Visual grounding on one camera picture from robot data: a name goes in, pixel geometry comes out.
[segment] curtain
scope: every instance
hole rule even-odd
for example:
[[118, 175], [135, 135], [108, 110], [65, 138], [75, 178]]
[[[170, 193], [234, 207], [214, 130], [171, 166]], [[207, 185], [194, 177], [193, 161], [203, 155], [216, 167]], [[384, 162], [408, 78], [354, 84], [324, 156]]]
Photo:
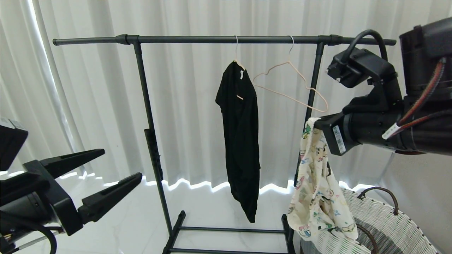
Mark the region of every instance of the curtain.
[[[30, 26], [24, 12], [27, 3], [36, 15], [36, 31], [23, 31], [14, 22], [23, 17], [22, 26]], [[414, 25], [450, 16], [452, 1], [33, 0], [2, 4], [7, 7], [3, 10], [8, 9], [6, 17], [2, 15], [2, 36], [8, 46], [2, 45], [2, 50], [10, 51], [15, 65], [9, 68], [16, 72], [8, 71], [3, 77], [2, 94], [7, 94], [6, 107], [11, 109], [2, 114], [23, 121], [30, 129], [29, 157], [104, 148], [106, 154], [81, 171], [113, 182], [135, 172], [143, 172], [147, 181], [155, 180], [143, 133], [147, 120], [133, 48], [119, 44], [56, 47], [52, 39], [119, 34], [354, 37], [369, 28], [384, 38], [397, 39]], [[23, 13], [16, 17], [15, 11]], [[16, 33], [23, 33], [27, 45], [16, 41]], [[41, 47], [34, 42], [39, 36]], [[241, 44], [237, 54], [254, 77], [286, 61], [290, 47]], [[346, 47], [325, 47], [318, 90], [330, 109], [322, 114], [314, 111], [313, 116], [336, 113], [371, 89], [365, 84], [347, 89], [324, 74], [332, 57]], [[214, 100], [222, 73], [235, 58], [235, 45], [142, 44], [142, 48], [165, 180], [169, 184], [181, 178], [191, 184], [209, 181], [212, 186], [227, 181], [221, 112]], [[377, 46], [363, 48], [378, 52]], [[400, 46], [387, 50], [404, 90]], [[40, 55], [46, 61], [39, 62]], [[315, 45], [295, 45], [290, 54], [308, 86], [314, 58]], [[22, 72], [25, 67], [32, 71]], [[46, 72], [51, 73], [48, 79]], [[287, 66], [259, 77], [256, 84], [300, 101], [307, 101], [309, 94], [303, 80]], [[256, 93], [261, 186], [286, 187], [295, 173], [306, 108], [260, 88]], [[26, 105], [14, 100], [24, 94], [28, 95]], [[325, 107], [319, 96], [314, 105]], [[52, 119], [38, 119], [39, 114]], [[46, 149], [39, 146], [42, 141]], [[337, 178], [355, 186], [375, 184], [390, 157], [386, 150], [364, 145], [345, 156], [331, 156], [330, 161]]]

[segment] black t-shirt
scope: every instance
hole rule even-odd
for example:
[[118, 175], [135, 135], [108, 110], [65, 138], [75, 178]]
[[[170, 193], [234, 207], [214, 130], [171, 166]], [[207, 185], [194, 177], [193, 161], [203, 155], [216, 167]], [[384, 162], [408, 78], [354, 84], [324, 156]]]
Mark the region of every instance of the black t-shirt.
[[215, 102], [223, 114], [231, 193], [240, 202], [248, 220], [254, 223], [260, 169], [257, 98], [248, 73], [235, 61], [223, 73]]

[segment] white wicker basket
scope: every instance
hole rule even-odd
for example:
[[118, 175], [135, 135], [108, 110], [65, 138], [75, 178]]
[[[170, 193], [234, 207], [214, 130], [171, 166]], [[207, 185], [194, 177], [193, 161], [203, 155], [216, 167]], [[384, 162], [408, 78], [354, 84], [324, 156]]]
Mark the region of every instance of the white wicker basket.
[[[391, 195], [395, 207], [365, 197], [379, 189]], [[387, 189], [372, 187], [357, 194], [343, 189], [345, 199], [358, 225], [357, 241], [331, 231], [323, 231], [316, 242], [302, 242], [305, 254], [437, 254], [422, 230], [406, 214], [399, 212], [394, 195]]]

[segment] brown basket handle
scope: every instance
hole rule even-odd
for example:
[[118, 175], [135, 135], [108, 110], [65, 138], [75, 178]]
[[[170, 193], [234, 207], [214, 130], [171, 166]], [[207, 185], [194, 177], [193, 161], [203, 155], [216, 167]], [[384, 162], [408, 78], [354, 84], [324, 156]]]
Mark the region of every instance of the brown basket handle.
[[373, 249], [371, 250], [371, 254], [377, 254], [378, 253], [378, 246], [377, 246], [377, 241], [375, 241], [375, 238], [373, 238], [373, 235], [367, 231], [367, 229], [363, 228], [362, 226], [360, 226], [358, 223], [356, 224], [356, 227], [361, 230], [362, 232], [364, 232], [364, 234], [367, 235], [367, 237], [369, 237], [370, 241], [372, 242], [372, 246]]
[[358, 195], [358, 198], [359, 198], [359, 199], [365, 198], [365, 197], [366, 197], [366, 192], [368, 192], [368, 191], [370, 191], [370, 190], [374, 190], [374, 189], [382, 190], [382, 191], [384, 191], [384, 192], [387, 192], [387, 193], [391, 196], [392, 201], [394, 201], [394, 212], [393, 212], [393, 214], [394, 214], [394, 215], [398, 215], [398, 214], [399, 214], [399, 203], [397, 202], [397, 199], [396, 199], [396, 197], [394, 196], [394, 194], [392, 194], [392, 192], [391, 192], [390, 190], [386, 189], [386, 188], [376, 187], [376, 186], [375, 186], [375, 187], [367, 188], [367, 189], [363, 190], [363, 192], [361, 192], [361, 194]]

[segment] white marble floor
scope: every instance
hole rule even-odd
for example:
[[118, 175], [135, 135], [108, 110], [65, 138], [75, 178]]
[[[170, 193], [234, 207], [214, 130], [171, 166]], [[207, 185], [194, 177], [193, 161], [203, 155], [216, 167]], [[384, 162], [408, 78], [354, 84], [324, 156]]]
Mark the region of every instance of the white marble floor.
[[[101, 180], [68, 178], [59, 180], [76, 207], [81, 199], [103, 188]], [[287, 210], [290, 194], [268, 190], [259, 197], [256, 223], [247, 221], [229, 187], [212, 192], [209, 186], [191, 189], [182, 183], [169, 191], [165, 187], [171, 222], [185, 210], [185, 226], [282, 229], [281, 216]], [[29, 235], [23, 242], [39, 237]], [[58, 254], [154, 254], [161, 253], [168, 232], [160, 206], [157, 187], [143, 182], [106, 216], [68, 237], [58, 235]], [[282, 234], [182, 231], [175, 248], [285, 252]], [[43, 241], [19, 254], [47, 254]]]

